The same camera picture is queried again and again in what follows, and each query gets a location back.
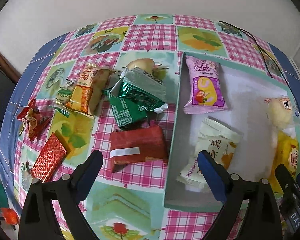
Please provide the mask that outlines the red gold patterned snack pack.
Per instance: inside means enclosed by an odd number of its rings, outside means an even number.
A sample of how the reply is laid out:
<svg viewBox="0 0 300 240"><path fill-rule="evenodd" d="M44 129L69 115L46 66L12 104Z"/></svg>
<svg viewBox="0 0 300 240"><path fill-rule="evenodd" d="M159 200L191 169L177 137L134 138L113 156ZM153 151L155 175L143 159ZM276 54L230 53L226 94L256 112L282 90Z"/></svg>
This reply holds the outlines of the red gold patterned snack pack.
<svg viewBox="0 0 300 240"><path fill-rule="evenodd" d="M52 133L32 167L33 178L39 179L42 183L50 181L66 155L66 148L55 133Z"/></svg>

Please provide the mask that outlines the red rectangular snack pack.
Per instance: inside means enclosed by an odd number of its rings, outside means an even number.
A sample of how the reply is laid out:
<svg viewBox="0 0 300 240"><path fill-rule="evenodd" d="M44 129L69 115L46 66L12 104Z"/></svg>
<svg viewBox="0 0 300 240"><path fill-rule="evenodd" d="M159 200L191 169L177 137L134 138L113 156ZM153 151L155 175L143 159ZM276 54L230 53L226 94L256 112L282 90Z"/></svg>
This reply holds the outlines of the red rectangular snack pack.
<svg viewBox="0 0 300 240"><path fill-rule="evenodd" d="M110 166L113 173L129 164L155 160L168 162L165 136L160 126L111 133Z"/></svg>

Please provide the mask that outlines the gold orange swiss roll pack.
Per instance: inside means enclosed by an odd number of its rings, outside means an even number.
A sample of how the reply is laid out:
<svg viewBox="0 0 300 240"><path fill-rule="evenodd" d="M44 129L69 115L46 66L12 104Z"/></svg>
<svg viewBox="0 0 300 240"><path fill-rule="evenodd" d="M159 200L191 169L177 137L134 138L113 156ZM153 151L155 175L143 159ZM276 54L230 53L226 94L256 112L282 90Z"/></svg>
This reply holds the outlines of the gold orange swiss roll pack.
<svg viewBox="0 0 300 240"><path fill-rule="evenodd" d="M113 69L87 63L65 107L72 111L93 116L100 102L102 90L106 87L109 77L115 72Z"/></svg>

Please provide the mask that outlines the yellow snack pack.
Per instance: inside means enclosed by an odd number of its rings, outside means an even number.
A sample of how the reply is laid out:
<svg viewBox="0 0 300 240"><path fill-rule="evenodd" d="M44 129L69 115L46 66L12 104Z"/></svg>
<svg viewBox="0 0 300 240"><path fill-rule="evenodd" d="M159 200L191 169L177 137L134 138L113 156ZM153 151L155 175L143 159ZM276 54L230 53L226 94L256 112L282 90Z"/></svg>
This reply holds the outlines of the yellow snack pack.
<svg viewBox="0 0 300 240"><path fill-rule="evenodd" d="M275 177L275 169L284 164L292 177L296 178L296 168L298 166L299 143L295 138L290 137L283 131L277 133L277 147L273 160L271 173L268 178L271 188L275 194L283 195L279 182Z"/></svg>

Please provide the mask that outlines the cream white snack pack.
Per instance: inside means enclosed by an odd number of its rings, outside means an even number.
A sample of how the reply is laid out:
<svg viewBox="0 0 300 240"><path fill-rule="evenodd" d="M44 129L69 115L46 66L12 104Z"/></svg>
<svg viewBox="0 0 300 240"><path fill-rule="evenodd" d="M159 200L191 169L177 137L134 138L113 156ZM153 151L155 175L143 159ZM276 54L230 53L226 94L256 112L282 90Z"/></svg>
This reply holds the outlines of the cream white snack pack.
<svg viewBox="0 0 300 240"><path fill-rule="evenodd" d="M198 166L198 154L206 150L217 164L229 168L234 152L241 140L241 135L210 117L202 121L197 134L194 152L189 163L180 171L177 181L185 185L185 189L194 192L207 192L209 186Z"/></svg>

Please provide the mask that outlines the clear wrapped yellow cake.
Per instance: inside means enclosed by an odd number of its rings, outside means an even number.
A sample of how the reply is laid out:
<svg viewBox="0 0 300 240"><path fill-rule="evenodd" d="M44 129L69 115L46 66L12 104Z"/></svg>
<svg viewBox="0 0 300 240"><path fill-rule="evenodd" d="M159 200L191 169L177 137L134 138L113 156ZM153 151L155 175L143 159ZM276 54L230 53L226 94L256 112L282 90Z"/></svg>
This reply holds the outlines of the clear wrapped yellow cake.
<svg viewBox="0 0 300 240"><path fill-rule="evenodd" d="M300 125L300 112L289 97L265 98L264 101L268 120L274 127L284 130Z"/></svg>

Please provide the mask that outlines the white tray with green rim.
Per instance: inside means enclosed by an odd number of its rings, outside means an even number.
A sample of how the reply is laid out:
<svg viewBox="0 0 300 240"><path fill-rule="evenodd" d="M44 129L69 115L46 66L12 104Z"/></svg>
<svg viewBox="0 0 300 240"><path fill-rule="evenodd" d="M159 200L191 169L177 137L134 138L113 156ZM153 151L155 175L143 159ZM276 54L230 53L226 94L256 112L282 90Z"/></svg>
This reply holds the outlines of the white tray with green rim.
<svg viewBox="0 0 300 240"><path fill-rule="evenodd" d="M221 64L221 89L229 108L206 114L184 113L191 89L189 70L182 59L164 207L185 212L218 212L222 204L215 200L209 189L202 192L189 191L185 184L177 181L177 176L194 152L202 121L211 117L241 136L228 171L238 174L244 180L259 181L270 175L276 142L264 100L279 96L292 99L293 95L288 86L252 67L202 54L196 57Z"/></svg>

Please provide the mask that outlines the red candy wrapper pack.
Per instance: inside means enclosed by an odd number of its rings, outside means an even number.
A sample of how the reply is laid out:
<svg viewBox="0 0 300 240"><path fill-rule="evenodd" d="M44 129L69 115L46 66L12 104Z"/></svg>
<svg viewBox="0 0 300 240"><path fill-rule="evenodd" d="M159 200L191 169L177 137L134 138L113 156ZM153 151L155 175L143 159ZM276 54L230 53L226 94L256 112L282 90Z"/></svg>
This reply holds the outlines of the red candy wrapper pack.
<svg viewBox="0 0 300 240"><path fill-rule="evenodd" d="M49 124L51 118L40 113L36 98L32 98L29 104L17 115L17 119L28 125L30 142L41 133Z"/></svg>

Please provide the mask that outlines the purple swiss roll snack pack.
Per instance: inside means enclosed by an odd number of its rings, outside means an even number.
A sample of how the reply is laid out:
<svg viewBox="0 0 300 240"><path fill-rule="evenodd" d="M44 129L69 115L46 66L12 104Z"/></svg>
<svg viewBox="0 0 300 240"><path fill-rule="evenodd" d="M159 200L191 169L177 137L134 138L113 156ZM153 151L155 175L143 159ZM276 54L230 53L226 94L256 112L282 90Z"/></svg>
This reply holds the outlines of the purple swiss roll snack pack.
<svg viewBox="0 0 300 240"><path fill-rule="evenodd" d="M184 106L186 114L204 114L228 109L219 78L220 63L186 55L189 70L190 98Z"/></svg>

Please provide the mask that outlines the small green striped snack pack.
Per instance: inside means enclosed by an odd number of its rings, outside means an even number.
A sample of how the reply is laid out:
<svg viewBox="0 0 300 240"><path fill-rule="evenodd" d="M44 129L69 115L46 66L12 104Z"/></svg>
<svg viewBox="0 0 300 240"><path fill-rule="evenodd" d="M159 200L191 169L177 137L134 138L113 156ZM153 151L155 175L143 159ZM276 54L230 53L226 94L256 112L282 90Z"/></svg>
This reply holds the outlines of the small green striped snack pack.
<svg viewBox="0 0 300 240"><path fill-rule="evenodd" d="M49 107L68 118L70 116L70 111L66 109L65 105L70 101L75 86L76 83L74 81L66 79L64 85L60 87Z"/></svg>

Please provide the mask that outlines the dark green snack pack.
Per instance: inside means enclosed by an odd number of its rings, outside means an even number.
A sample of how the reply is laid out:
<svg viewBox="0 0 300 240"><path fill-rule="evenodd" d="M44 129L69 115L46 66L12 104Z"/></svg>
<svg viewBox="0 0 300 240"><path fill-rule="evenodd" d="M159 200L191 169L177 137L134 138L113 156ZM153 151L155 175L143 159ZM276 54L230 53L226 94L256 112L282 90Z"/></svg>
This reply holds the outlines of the dark green snack pack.
<svg viewBox="0 0 300 240"><path fill-rule="evenodd" d="M123 131L139 128L148 118L146 110L129 99L112 96L109 103L117 126Z"/></svg>

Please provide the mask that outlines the checkered fruit pattern tablecloth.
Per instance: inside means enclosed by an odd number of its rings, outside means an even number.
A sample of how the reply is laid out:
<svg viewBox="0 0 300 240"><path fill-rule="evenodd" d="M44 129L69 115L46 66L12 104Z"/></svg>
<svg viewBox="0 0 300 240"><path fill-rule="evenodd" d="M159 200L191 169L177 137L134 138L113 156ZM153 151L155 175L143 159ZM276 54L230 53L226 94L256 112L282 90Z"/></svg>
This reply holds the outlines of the checkered fruit pattern tablecloth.
<svg viewBox="0 0 300 240"><path fill-rule="evenodd" d="M119 17L86 26L52 41L34 57L7 106L0 133L0 177L17 214L21 217L34 179L32 167L55 133L67 155L48 182L72 174L94 150L103 155L103 165L92 188L86 200L78 205L98 239L203 239L221 209L185 212L165 208L168 162L129 164L114 173L110 166L110 135L123 131L111 110L110 89L127 64L149 58L155 64L169 67L161 80L166 87L168 109L156 114L143 107L148 118L137 128L156 125L162 128L169 161L181 61L186 55L198 54L252 67L288 86L293 95L290 100L300 112L300 83L292 78L294 69L288 57L241 28L193 16L166 14ZM102 90L93 116L66 108L70 111L67 118L49 105L66 79L77 82L87 63L116 72ZM32 98L36 98L40 113L51 120L30 142L28 125L19 121L17 115ZM284 130L272 127L276 136L275 153L278 131L298 141L297 176L300 174L300 125ZM59 202L53 200L52 205L63 236L73 237Z"/></svg>

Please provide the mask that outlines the green foil snack pack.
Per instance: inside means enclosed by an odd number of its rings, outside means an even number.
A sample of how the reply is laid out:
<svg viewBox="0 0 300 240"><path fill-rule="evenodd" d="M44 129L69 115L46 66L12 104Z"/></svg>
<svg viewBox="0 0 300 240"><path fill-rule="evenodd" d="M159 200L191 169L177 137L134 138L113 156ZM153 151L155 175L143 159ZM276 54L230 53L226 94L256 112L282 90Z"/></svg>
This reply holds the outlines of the green foil snack pack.
<svg viewBox="0 0 300 240"><path fill-rule="evenodd" d="M110 89L110 94L116 98L131 100L156 114L168 109L164 83L138 67L126 68Z"/></svg>

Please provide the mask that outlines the clear wrapped round bun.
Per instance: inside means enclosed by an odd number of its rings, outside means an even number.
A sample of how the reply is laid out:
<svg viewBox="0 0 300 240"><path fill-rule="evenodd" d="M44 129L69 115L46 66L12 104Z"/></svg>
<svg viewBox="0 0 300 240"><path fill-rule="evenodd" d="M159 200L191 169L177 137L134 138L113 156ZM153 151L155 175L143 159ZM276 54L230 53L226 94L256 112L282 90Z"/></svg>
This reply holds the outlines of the clear wrapped round bun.
<svg viewBox="0 0 300 240"><path fill-rule="evenodd" d="M149 58L134 60L126 66L126 69L134 68L144 70L159 80L163 80L165 78L167 70L169 69L169 67L163 66L162 64L155 64L155 62Z"/></svg>

